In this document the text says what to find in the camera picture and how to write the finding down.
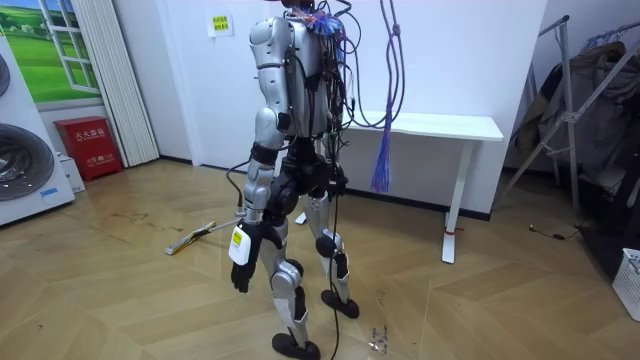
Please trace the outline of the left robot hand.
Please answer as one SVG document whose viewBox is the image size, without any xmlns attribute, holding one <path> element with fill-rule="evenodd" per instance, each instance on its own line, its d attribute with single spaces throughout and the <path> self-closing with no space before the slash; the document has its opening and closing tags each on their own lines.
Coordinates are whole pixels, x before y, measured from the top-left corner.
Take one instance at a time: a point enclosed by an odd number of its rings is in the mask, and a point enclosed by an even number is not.
<svg viewBox="0 0 640 360">
<path fill-rule="evenodd" d="M 283 237 L 274 226 L 264 223 L 251 224 L 241 220 L 232 232 L 228 255 L 232 260 L 231 281 L 240 293 L 247 293 L 264 240 L 277 249 L 282 248 Z"/>
</svg>

